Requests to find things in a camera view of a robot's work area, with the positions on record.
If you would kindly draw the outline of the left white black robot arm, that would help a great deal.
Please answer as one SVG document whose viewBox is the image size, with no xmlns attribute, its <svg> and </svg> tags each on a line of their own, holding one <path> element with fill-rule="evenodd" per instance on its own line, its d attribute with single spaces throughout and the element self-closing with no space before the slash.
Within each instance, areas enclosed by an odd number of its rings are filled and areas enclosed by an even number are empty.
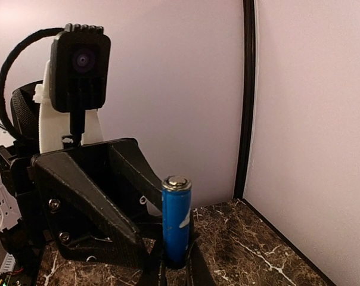
<svg viewBox="0 0 360 286">
<path fill-rule="evenodd" d="M 32 139 L 0 145 L 2 245 L 27 273 L 38 267 L 45 231 L 68 260 L 164 274 L 162 223 L 139 203 L 162 205 L 159 178 L 133 138 L 50 153 Z"/>
</svg>

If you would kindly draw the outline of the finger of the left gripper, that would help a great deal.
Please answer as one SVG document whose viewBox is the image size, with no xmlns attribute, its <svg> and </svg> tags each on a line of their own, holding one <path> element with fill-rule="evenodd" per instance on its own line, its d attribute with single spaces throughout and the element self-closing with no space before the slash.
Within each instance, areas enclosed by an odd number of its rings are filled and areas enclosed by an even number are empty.
<svg viewBox="0 0 360 286">
<path fill-rule="evenodd" d="M 121 176 L 132 187 L 129 196 L 136 195 L 137 204 L 144 196 L 148 214 L 161 216 L 162 182 L 144 157 L 138 141 L 134 138 L 110 141 L 108 155 L 113 173 Z"/>
</svg>

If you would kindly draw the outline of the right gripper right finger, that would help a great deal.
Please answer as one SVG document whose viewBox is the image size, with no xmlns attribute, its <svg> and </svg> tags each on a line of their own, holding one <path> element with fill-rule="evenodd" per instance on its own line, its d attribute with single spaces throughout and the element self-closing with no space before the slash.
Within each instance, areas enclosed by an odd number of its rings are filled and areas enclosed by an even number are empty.
<svg viewBox="0 0 360 286">
<path fill-rule="evenodd" d="M 188 245 L 188 250 L 185 256 L 185 285 L 216 285 L 204 256 L 197 244 L 198 233 L 192 233 Z"/>
</svg>

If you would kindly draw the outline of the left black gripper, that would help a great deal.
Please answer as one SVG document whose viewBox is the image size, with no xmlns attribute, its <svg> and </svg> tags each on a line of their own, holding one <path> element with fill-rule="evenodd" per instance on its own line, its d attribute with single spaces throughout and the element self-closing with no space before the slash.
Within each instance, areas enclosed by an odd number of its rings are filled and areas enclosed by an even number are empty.
<svg viewBox="0 0 360 286">
<path fill-rule="evenodd" d="M 0 235 L 16 256 L 33 256 L 49 230 L 70 260 L 143 268 L 146 238 L 156 237 L 156 219 L 144 196 L 113 173 L 108 150 L 67 148 L 36 155 L 26 147 L 0 148 L 0 175 L 21 217 Z"/>
</svg>

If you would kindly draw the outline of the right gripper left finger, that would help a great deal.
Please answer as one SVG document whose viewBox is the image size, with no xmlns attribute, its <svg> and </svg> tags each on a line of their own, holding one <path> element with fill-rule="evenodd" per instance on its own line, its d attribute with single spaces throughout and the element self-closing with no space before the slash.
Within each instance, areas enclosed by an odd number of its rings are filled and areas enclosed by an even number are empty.
<svg viewBox="0 0 360 286">
<path fill-rule="evenodd" d="M 151 256 L 151 282 L 150 285 L 167 286 L 166 265 L 162 240 L 156 240 Z"/>
</svg>

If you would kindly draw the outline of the blue battery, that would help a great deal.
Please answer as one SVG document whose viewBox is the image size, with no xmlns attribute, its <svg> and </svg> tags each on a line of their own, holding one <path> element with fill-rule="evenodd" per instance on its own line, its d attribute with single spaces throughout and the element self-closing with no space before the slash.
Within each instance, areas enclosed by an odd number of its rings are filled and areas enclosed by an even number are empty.
<svg viewBox="0 0 360 286">
<path fill-rule="evenodd" d="M 162 182 L 163 244 L 166 258 L 175 265 L 185 260 L 190 236 L 192 183 L 172 175 Z"/>
</svg>

